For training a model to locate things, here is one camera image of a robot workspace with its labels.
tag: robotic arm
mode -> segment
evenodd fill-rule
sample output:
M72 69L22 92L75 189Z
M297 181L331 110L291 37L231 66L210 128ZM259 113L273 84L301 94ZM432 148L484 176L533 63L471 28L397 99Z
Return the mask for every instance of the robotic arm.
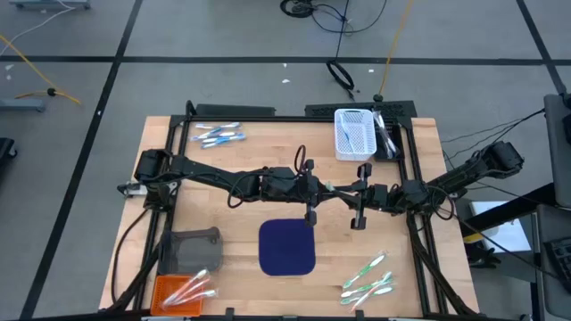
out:
M297 158L302 153L300 167ZM497 142L475 152L460 167L439 176L428 183L407 180L389 191L386 185L368 185L371 176L370 163L357 169L358 180L350 185L323 184L312 175L313 160L305 160L305 146L296 153L297 173L287 167L228 172L189 160L185 156L171 155L164 150L149 150L141 154L135 171L135 179L148 190L146 207L168 204L169 184L190 179L228 191L228 206L235 208L242 202L298 202L306 204L305 220L309 226L317 224L315 209L333 198L341 199L350 210L355 210L352 229L365 229L367 218L364 209L381 210L393 215L405 212L430 213L444 202L448 194L466 192L465 187L483 177L505 178L521 170L524 160L512 144ZM240 200L231 204L231 197Z

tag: orange tray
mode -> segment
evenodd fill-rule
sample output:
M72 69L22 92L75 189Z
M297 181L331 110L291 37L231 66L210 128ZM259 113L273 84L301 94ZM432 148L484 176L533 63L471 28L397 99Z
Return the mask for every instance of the orange tray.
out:
M154 280L153 301L151 302L151 316L166 317L199 317L203 310L203 301L198 300L163 309L161 303L172 293L180 289L190 276L157 276Z

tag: wooden table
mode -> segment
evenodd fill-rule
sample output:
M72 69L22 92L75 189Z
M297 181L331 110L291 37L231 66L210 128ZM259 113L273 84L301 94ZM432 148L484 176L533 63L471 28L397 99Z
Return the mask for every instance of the wooden table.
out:
M169 117L148 117L139 145L140 152L164 148ZM427 181L445 172L434 119L414 119L414 135L423 178ZM191 128L190 135L204 130ZM357 179L358 162L335 159L332 123L244 123L247 139L208 150L198 143L187 143L186 156L229 171L252 170L262 166L293 166L300 144L307 146L307 157L315 160L314 175L334 185L347 185ZM373 162L369 183L400 183L396 163ZM385 271L393 271L395 290L366 301L362 306L367 317L421 317L418 284L410 248L405 217L366 210L367 229L354 231L352 210L339 200L317 207L315 228L317 264L306 276L274 277L265 275L258 262L260 225L275 218L303 218L305 205L275 202L244 203L231 210L226 205L227 192L185 181L181 186L173 231L187 231L217 226L224 240L223 263L213 273L219 297L207 300L204 315L224 315L233 307L237 315L266 316L349 316L347 306L339 304L341 284L368 263L378 251L388 258L369 272L362 283L372 282ZM117 240L142 211L142 197L126 200ZM130 232L121 249L118 295L131 282L141 265L150 215ZM440 267L455 291L467 305L477 310L476 295L464 252L459 224L433 217L433 230ZM107 275L100 307L111 305L111 268ZM432 278L426 272L431 310L437 311ZM147 280L144 307L149 307L155 271Z

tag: gray floor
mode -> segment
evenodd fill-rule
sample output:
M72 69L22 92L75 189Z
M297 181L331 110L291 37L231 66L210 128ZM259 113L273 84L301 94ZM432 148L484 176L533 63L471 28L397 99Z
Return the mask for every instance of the gray floor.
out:
M323 2L343 8L341 0ZM114 55L133 0L92 0L91 11L66 13L22 37L16 45L33 55ZM337 37L310 19L286 17L278 0L144 0L126 55L138 56L330 56ZM527 0L553 58L566 59L571 22L565 0ZM357 29L374 19L380 1L352 0L349 18ZM367 32L345 37L340 55L383 57L405 7L389 0L383 18ZM0 3L0 33L13 37L49 14L17 11ZM330 28L335 22L319 17ZM399 42L397 57L541 58L517 4L512 0L417 0ZM14 66L5 70L4 66ZM0 319L16 318L28 295L47 238L62 204L71 173L111 64L42 62L37 66L58 86L77 96L77 106L46 99L47 111L0 112L0 136L17 140L20 154L0 185ZM45 89L24 63L0 63L0 96ZM347 64L360 94L370 101L384 65ZM571 84L571 67L558 67ZM542 108L554 93L543 66L393 65L385 97L414 100L422 117L438 122L441 139L488 128ZM280 115L301 115L310 103L348 102L323 64L123 63L90 153L60 246L37 305L35 317L95 311L117 233L123 200L117 184L129 180L148 115L183 111L195 103L275 106ZM525 157L517 176L492 181L526 193L551 181L545 123L536 117L506 140ZM452 155L477 141L445 144ZM469 152L459 155L461 163ZM508 200L493 190L477 190L476 200ZM530 312L528 284L490 271L473 271L483 312L517 317Z

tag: white plastic basket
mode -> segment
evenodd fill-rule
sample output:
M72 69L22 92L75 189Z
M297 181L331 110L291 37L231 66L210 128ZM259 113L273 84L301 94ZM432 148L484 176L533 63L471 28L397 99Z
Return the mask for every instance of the white plastic basket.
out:
M373 113L367 110L335 111L335 157L340 161L366 161L377 151Z

